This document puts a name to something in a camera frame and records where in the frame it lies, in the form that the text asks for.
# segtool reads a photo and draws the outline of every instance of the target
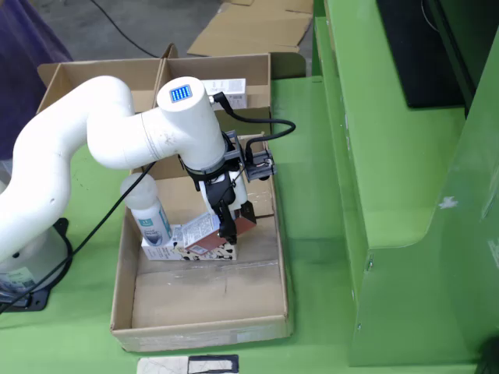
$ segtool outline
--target white robotic arm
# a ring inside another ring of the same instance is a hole
[[[12,180],[0,194],[0,263],[61,217],[70,195],[70,160],[86,141],[108,168],[133,169],[176,153],[190,173],[223,165],[226,142],[198,79],[170,81],[157,103],[135,115],[127,85],[101,76],[27,124],[14,146]],[[243,203],[245,189],[241,195]]]

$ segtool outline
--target black monitor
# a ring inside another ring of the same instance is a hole
[[[429,0],[467,108],[499,26],[499,0]]]
[[[499,25],[499,0],[377,0],[411,108],[471,105]]]

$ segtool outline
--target gray floor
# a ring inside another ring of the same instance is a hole
[[[138,45],[161,55],[174,42],[180,57],[216,14],[220,0],[96,0]],[[75,60],[147,57],[88,0],[33,0]],[[312,27],[300,44],[310,66]]]

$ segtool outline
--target white plastic bottle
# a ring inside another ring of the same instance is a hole
[[[139,177],[140,173],[128,176],[122,182],[121,194],[125,193]],[[157,247],[170,240],[172,230],[161,201],[157,197],[156,182],[150,175],[146,175],[124,201],[132,211],[140,232],[149,245]]]

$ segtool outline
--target open cardboard box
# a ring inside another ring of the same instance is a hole
[[[305,75],[303,57],[294,53],[179,58],[175,47],[164,58],[68,62],[43,65],[48,85],[39,111],[84,81],[110,75],[131,89],[137,112],[155,106],[159,89],[181,75],[200,79],[246,78],[250,107],[238,112],[270,117],[271,79]],[[221,127],[244,131],[242,124],[218,114]],[[251,129],[250,133],[261,129]],[[206,210],[201,194],[169,157],[151,169],[171,223],[186,223]],[[111,333],[127,351],[164,351],[287,337],[285,267],[272,179],[246,185],[258,225],[241,235],[236,261],[149,261],[129,210],[122,226]]]
[[[190,177],[153,169],[172,224],[206,211]],[[257,226],[238,237],[235,261],[149,261],[127,210],[111,333],[127,351],[165,351],[287,337],[286,276],[272,178],[246,183]]]

